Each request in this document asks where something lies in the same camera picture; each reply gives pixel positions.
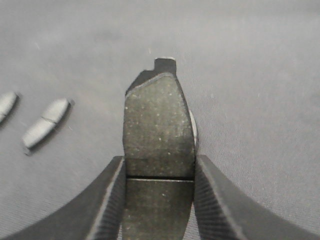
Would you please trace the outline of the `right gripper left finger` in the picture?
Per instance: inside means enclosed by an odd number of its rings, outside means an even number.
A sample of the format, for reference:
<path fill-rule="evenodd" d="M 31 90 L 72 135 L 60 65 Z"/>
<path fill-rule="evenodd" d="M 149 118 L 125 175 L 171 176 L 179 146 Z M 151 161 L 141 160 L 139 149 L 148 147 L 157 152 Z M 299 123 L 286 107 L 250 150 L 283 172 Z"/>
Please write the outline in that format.
<path fill-rule="evenodd" d="M 8 240 L 115 240 L 125 203 L 125 160 L 115 156 L 69 203 Z"/>

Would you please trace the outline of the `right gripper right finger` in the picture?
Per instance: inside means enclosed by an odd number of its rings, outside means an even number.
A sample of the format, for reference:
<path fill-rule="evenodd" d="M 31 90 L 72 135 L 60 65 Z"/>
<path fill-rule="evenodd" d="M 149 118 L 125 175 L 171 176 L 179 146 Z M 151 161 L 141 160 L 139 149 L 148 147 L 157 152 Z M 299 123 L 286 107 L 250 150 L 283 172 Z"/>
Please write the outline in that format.
<path fill-rule="evenodd" d="M 257 204 L 206 155 L 195 164 L 194 209 L 202 240 L 318 240 Z"/>

